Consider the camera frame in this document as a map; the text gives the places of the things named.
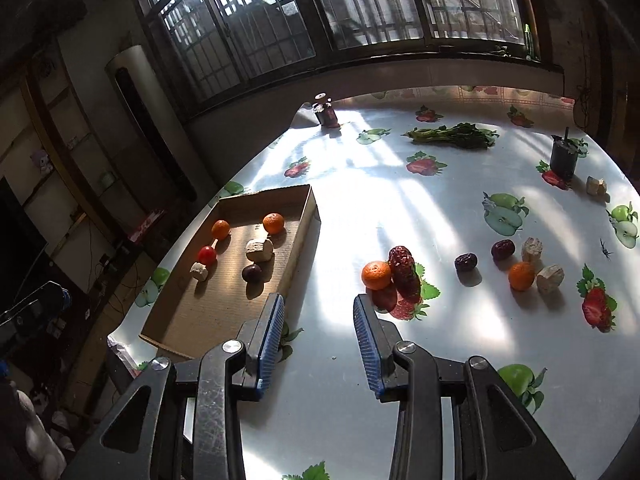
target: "beige root piece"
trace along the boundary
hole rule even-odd
[[[536,285],[542,294],[549,294],[560,286],[564,280],[564,270],[559,265],[551,265],[542,269],[536,276]]]
[[[273,244],[268,238],[249,240],[245,249],[246,259],[252,262],[268,262],[273,254]]]
[[[199,282],[203,282],[204,280],[207,279],[207,276],[209,275],[209,271],[207,270],[207,267],[201,264],[200,262],[195,262],[191,266],[191,270],[189,271],[189,274],[191,275],[192,278],[195,278]]]
[[[587,194],[591,196],[603,196],[607,192],[607,183],[603,178],[597,179],[592,176],[588,176],[585,188]]]
[[[542,256],[542,242],[537,238],[527,238],[522,244],[522,261],[536,262]]]

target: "white cylindrical appliance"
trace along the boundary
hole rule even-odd
[[[119,53],[107,63],[106,71],[131,121],[178,194],[200,210],[219,186],[187,137],[142,46],[134,45]]]

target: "fruit print tablecloth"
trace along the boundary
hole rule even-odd
[[[635,244],[633,205],[640,198],[574,127],[572,107],[571,100],[519,89],[403,89],[336,102],[339,130],[322,130],[301,108],[292,127],[212,199],[210,205],[218,196],[309,183],[321,217],[287,298],[286,361],[263,401],[240,408],[247,478],[305,471],[388,478],[398,407],[380,404],[367,387],[351,306],[364,291],[363,265],[386,259],[400,244],[439,294],[421,309],[426,316],[383,317],[435,356],[465,361],[480,354],[495,368],[507,367],[508,382],[531,411],[538,408],[536,420],[577,478],[602,473],[639,413],[640,249],[628,246]],[[461,122],[495,132],[495,145],[472,152],[402,136]],[[581,154],[569,185],[547,167],[551,134],[563,134],[565,126]],[[585,193],[588,176],[606,180],[608,203]],[[610,218],[607,211],[619,205],[626,210]],[[156,353],[138,333],[209,209],[110,335],[110,346],[134,372]],[[564,269],[558,292],[510,289],[506,272],[517,259],[497,265],[490,255],[506,237],[515,256],[527,237],[542,241],[544,264]],[[478,255],[478,274],[460,280],[453,261],[468,252]],[[450,422],[444,436],[449,479]]]

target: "window frame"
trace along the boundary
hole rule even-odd
[[[233,52],[235,49],[233,42],[228,40],[230,32],[223,25],[214,0],[204,0],[214,26],[218,30],[230,60],[236,69],[239,83],[214,94],[212,97],[199,101],[196,91],[192,88],[190,79],[184,71],[184,63],[175,51],[172,38],[159,17],[160,11],[172,0],[158,0],[155,4],[151,3],[153,0],[133,1],[152,55],[155,58],[155,65],[161,72],[161,80],[173,94],[173,101],[178,107],[178,116],[183,121],[193,118],[205,110],[251,93],[256,89],[276,86],[293,77],[324,72],[337,66],[360,64],[372,57],[396,59],[399,55],[402,55],[401,57],[405,59],[407,57],[468,57],[469,54],[479,54],[491,56],[494,59],[509,59],[498,53],[500,49],[506,50],[512,60],[524,60],[527,55],[526,46],[517,43],[475,38],[435,38],[433,36],[434,26],[431,24],[423,0],[414,0],[420,24],[422,25],[422,38],[387,41],[338,49],[321,0],[295,0],[316,55],[249,77],[242,63],[239,62],[239,57]],[[537,60],[525,62],[538,62],[540,60],[544,63],[551,63],[548,21],[544,16],[544,7],[542,7],[542,11],[538,11],[541,8],[540,3],[542,0],[516,0],[516,2],[522,26],[529,24],[534,43],[534,53],[537,57]]]

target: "television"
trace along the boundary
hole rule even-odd
[[[0,179],[0,313],[10,309],[47,241]]]

